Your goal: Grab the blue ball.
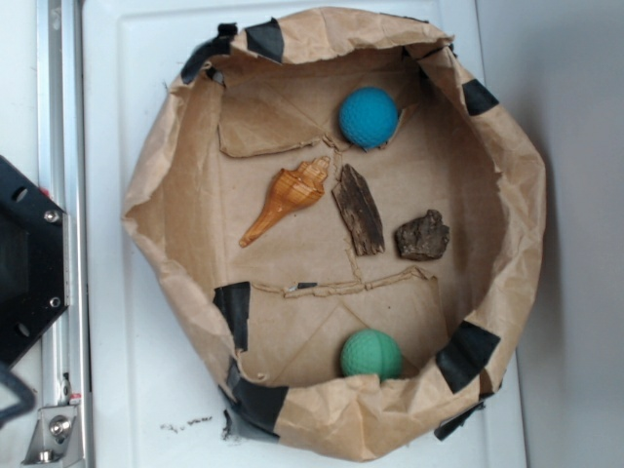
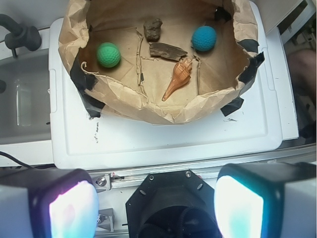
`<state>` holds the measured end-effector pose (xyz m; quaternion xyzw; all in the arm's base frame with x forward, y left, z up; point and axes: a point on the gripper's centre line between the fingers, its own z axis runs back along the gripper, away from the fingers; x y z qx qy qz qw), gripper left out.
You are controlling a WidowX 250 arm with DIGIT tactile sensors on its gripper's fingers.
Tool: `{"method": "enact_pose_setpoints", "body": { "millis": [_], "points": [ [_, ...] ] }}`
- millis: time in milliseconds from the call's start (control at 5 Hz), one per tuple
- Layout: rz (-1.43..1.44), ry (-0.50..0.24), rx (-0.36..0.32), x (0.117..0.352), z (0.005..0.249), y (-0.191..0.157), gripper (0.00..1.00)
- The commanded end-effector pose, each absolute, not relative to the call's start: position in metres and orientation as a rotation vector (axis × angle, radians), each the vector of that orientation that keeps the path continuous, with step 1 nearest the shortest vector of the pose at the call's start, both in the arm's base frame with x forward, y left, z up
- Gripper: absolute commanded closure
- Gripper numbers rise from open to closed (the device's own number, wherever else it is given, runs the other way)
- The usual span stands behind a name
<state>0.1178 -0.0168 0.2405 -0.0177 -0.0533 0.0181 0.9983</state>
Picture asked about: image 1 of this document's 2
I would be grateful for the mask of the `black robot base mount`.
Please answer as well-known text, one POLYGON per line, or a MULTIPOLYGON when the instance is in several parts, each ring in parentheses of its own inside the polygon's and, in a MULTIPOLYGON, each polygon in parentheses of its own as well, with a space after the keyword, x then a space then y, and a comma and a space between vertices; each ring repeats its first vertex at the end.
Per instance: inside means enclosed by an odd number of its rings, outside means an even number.
POLYGON ((1 362, 12 367, 67 308, 64 211, 1 159, 1 362))

